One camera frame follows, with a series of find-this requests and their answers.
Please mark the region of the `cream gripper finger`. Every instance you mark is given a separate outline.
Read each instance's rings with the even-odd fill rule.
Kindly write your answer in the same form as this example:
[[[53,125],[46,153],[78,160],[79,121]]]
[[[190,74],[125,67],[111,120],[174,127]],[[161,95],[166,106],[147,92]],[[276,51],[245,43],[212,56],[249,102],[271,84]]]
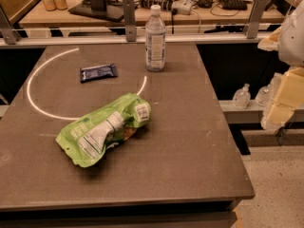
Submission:
[[[265,130],[278,130],[304,104],[304,68],[291,66],[283,75],[275,76],[271,86],[261,126]]]
[[[273,31],[269,36],[262,39],[257,47],[265,51],[278,51],[278,38],[281,32],[281,27]]]

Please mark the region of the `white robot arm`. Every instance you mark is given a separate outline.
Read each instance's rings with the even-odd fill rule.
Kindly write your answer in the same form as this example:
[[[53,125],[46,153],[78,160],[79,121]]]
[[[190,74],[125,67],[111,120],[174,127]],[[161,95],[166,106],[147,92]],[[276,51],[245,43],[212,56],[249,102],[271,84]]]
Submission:
[[[277,50],[279,60],[290,66],[284,74],[272,79],[270,98],[261,119],[265,130],[278,130],[304,103],[304,12],[294,10],[282,26],[257,47]]]

